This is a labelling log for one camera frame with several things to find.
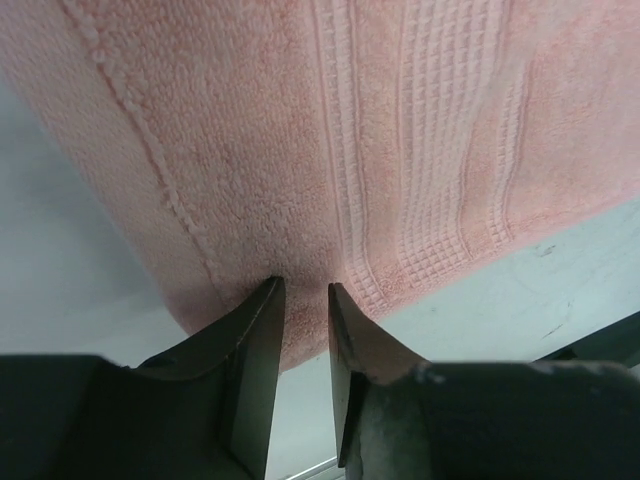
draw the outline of towel fold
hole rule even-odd
[[[188,332],[285,277],[284,369],[329,282],[380,319],[640,191],[637,1],[0,9],[3,74]]]

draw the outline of white surface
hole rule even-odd
[[[73,169],[0,86],[0,352],[137,364],[184,338]],[[383,326],[431,360],[530,360],[640,310],[640,201],[520,251]],[[281,376],[268,478],[335,455],[328,356]]]

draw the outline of pink towel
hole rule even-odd
[[[195,332],[373,318],[640,190],[637,0],[0,0],[3,72]]]

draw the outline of white table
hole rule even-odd
[[[0,353],[138,364],[184,338],[65,157],[0,85]],[[640,310],[640,200],[449,286],[383,326],[431,360],[532,360]],[[281,376],[267,476],[335,455],[328,356]]]

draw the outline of metal jaw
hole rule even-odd
[[[329,287],[347,479],[632,480],[640,383],[615,364],[431,364]]]
[[[269,279],[137,369],[0,357],[0,478],[264,478],[284,308]]]

